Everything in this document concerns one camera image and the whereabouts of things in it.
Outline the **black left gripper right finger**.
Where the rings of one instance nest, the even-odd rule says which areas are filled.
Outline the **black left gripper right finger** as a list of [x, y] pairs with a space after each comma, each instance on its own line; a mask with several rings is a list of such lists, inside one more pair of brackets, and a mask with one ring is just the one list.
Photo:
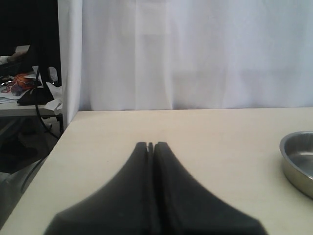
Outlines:
[[154, 186], [163, 235], [265, 235], [262, 223], [203, 187], [166, 142], [154, 150]]

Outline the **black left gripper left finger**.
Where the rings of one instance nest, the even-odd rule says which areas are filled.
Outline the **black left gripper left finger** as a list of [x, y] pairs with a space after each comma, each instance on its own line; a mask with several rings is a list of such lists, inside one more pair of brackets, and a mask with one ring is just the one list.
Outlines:
[[139, 142], [97, 192], [56, 214], [46, 235], [153, 234], [152, 143]]

